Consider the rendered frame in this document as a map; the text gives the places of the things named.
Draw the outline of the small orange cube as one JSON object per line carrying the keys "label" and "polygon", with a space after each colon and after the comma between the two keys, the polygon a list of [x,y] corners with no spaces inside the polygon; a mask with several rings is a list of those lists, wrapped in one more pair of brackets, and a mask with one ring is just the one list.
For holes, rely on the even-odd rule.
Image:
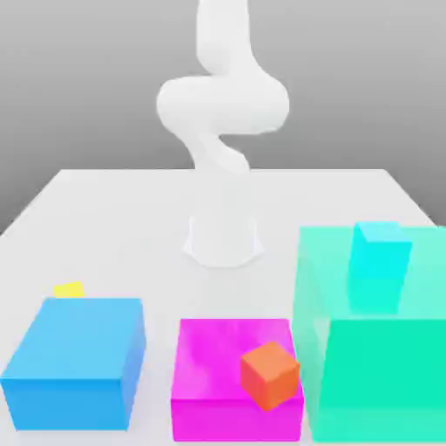
{"label": "small orange cube", "polygon": [[275,341],[241,356],[240,385],[264,411],[296,396],[299,378],[300,364]]}

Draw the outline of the large magenta box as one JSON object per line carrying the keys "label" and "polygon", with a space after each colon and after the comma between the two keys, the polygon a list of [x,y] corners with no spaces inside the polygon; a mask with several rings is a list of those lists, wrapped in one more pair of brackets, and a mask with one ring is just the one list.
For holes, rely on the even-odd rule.
{"label": "large magenta box", "polygon": [[294,442],[301,437],[304,396],[262,410],[240,385],[240,360],[267,343],[295,359],[286,319],[183,319],[171,393],[177,442]]}

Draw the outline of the large blue box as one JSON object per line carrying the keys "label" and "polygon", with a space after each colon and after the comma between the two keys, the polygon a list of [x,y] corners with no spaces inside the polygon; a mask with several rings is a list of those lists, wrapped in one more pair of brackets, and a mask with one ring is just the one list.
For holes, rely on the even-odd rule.
{"label": "large blue box", "polygon": [[128,429],[145,346],[139,299],[45,299],[0,376],[14,428]]}

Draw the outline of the small yellow cube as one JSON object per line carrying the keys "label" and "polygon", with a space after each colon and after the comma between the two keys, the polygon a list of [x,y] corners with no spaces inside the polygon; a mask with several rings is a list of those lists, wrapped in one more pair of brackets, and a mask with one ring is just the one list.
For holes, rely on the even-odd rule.
{"label": "small yellow cube", "polygon": [[81,281],[73,281],[53,287],[55,298],[82,298],[84,297],[84,285]]}

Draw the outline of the large green box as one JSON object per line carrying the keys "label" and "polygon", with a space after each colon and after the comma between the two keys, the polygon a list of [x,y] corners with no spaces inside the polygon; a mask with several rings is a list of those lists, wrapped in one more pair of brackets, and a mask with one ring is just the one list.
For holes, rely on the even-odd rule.
{"label": "large green box", "polygon": [[352,273],[352,227],[300,230],[291,326],[317,443],[446,443],[446,227],[405,232],[397,282]]}

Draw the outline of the small cyan cube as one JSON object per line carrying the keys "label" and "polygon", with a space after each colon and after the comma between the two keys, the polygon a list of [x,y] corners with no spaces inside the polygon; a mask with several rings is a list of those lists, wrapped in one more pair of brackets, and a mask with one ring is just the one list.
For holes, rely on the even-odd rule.
{"label": "small cyan cube", "polygon": [[355,224],[348,266],[348,298],[354,312],[397,311],[411,249],[410,237],[395,221]]}

